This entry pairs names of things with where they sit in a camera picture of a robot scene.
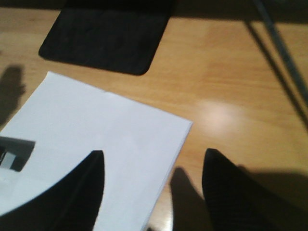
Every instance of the sheet of paper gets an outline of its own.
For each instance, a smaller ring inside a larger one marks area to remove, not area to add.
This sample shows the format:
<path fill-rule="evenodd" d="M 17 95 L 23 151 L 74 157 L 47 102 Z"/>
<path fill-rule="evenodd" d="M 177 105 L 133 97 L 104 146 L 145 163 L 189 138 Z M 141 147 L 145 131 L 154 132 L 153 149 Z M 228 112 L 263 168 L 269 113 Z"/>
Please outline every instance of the sheet of paper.
<path fill-rule="evenodd" d="M 22 171 L 0 168 L 0 215 L 51 187 L 92 150 L 103 150 L 105 188 L 93 230 L 141 231 L 191 125 L 49 72 L 0 132 L 36 142 Z"/>

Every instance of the black object on paper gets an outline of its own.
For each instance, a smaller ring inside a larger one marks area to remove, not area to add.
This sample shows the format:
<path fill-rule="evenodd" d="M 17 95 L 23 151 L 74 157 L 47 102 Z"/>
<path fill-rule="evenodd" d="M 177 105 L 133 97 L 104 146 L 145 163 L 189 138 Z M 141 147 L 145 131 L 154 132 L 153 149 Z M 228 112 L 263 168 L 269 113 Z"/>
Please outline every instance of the black object on paper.
<path fill-rule="evenodd" d="M 173 0 L 69 0 L 41 57 L 141 75 L 150 67 Z"/>
<path fill-rule="evenodd" d="M 50 189 L 0 217 L 4 231 L 91 231 L 104 188 L 102 151 L 91 152 Z"/>

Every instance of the wood grain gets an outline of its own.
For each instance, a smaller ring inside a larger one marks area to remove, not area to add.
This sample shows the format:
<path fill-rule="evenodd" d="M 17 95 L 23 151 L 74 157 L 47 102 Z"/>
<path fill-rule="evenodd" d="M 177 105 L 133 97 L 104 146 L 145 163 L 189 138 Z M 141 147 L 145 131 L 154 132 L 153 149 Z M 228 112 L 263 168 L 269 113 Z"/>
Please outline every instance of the wood grain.
<path fill-rule="evenodd" d="M 180 4 L 143 76 L 43 60 L 38 50 L 59 11 L 0 8 L 0 90 L 12 84 L 24 89 L 7 99 L 15 103 L 14 107 L 0 101 L 0 113 L 5 115 L 0 129 L 51 70 L 194 122 L 176 162 L 182 177 L 189 180 L 186 185 L 175 181 L 178 187 L 174 188 L 168 182 L 151 216 L 149 230 L 170 231 L 173 220 L 179 220 L 173 214 L 189 214 L 192 205 L 203 206 L 199 202 L 202 167 L 209 147 L 243 166 L 271 191 L 308 210 L 307 107 L 262 22 L 256 20 L 257 14 L 243 19 L 230 16 L 240 12 L 240 6 L 217 17 L 209 13 L 211 17 L 207 18 L 193 17 L 191 8 L 183 17 L 185 7 Z M 308 27 L 300 23 L 305 18 L 299 18 L 299 22 L 287 20 L 278 22 L 277 27 L 307 82 Z M 172 195 L 182 198 L 184 204 L 177 207 L 183 211 L 173 213 Z M 185 230 L 211 230 L 206 211 L 192 219 L 194 226 L 183 224 Z"/>

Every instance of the black mouse pad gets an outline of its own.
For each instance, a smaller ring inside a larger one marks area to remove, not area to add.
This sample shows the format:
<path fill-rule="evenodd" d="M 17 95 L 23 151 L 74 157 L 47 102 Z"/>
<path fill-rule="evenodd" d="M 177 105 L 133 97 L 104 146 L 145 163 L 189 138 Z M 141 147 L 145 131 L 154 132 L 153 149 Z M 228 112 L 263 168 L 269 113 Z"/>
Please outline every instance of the black mouse pad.
<path fill-rule="evenodd" d="M 142 75 L 150 67 L 173 0 L 69 0 L 39 55 Z"/>

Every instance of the wooden table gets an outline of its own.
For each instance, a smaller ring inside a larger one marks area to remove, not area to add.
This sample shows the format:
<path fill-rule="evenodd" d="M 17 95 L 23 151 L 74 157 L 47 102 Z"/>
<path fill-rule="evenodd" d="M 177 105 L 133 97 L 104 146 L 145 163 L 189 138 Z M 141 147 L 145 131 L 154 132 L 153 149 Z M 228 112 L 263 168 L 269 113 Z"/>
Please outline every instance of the wooden table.
<path fill-rule="evenodd" d="M 148 230 L 212 230 L 201 187 L 207 148 L 308 210 L 307 107 L 250 2 L 180 1 L 143 76 L 43 60 L 38 50 L 63 0 L 8 2 L 0 0 L 0 129 L 51 70 L 194 122 Z M 307 15 L 275 13 L 306 81 Z"/>

